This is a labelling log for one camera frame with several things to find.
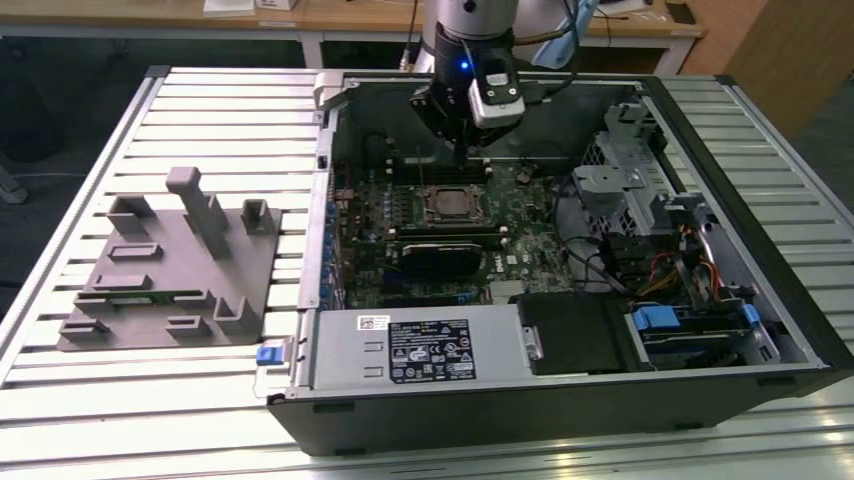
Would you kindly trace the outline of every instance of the label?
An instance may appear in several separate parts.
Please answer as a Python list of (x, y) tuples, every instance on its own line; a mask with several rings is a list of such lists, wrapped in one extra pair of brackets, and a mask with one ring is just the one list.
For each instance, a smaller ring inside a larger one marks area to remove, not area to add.
[(359, 315), (356, 317), (358, 330), (388, 330), (388, 315)]
[(468, 320), (390, 324), (388, 362), (395, 383), (478, 378)]
[(294, 28), (295, 22), (258, 22), (259, 27), (278, 27), (278, 28)]

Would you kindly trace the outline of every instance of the floor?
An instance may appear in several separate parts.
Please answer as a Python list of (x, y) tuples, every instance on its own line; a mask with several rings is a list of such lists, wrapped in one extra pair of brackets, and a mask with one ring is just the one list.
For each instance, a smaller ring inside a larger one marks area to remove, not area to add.
[[(24, 47), (24, 58), (13, 59), (0, 48), (0, 73), (25, 76), (39, 88), (66, 147), (36, 163), (4, 162), (13, 175), (25, 175), (19, 181), (31, 197), (23, 205), (0, 202), (0, 318), (15, 299), (13, 286), (27, 278), (148, 66), (303, 66), (294, 42), (134, 40), (124, 45), (108, 40), (28, 39), (12, 44)], [(324, 51), (327, 65), (335, 68), (394, 68), (399, 55), (394, 44), (339, 43)], [(849, 82), (794, 141), (849, 208), (854, 207), (853, 111), (854, 83)]]

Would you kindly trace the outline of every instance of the blue tab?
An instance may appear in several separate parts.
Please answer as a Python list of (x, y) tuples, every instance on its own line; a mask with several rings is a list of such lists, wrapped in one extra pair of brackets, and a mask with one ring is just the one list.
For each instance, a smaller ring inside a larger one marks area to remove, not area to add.
[(284, 347), (260, 347), (255, 355), (255, 364), (259, 367), (284, 364)]
[(747, 318), (751, 326), (759, 324), (759, 312), (757, 311), (757, 307), (746, 303), (742, 306), (742, 313), (745, 314), (745, 318)]
[(638, 330), (646, 330), (649, 328), (679, 328), (679, 317), (673, 307), (657, 306), (657, 307), (641, 307), (635, 313), (631, 314), (631, 319), (635, 322), (635, 328)]

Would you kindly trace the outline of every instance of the power supply label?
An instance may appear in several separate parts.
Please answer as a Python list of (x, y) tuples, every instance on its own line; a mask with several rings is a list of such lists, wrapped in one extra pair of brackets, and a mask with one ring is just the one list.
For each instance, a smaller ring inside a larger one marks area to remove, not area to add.
[(478, 378), (468, 320), (390, 323), (388, 354), (395, 383)]

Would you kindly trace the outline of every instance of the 3d-printed holder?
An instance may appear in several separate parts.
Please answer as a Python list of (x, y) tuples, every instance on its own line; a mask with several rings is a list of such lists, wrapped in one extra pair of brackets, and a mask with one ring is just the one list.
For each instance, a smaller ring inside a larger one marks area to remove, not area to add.
[(223, 210), (176, 167), (170, 192), (187, 211), (119, 196), (115, 231), (60, 330), (60, 350), (240, 345), (259, 341), (282, 211), (263, 200)]

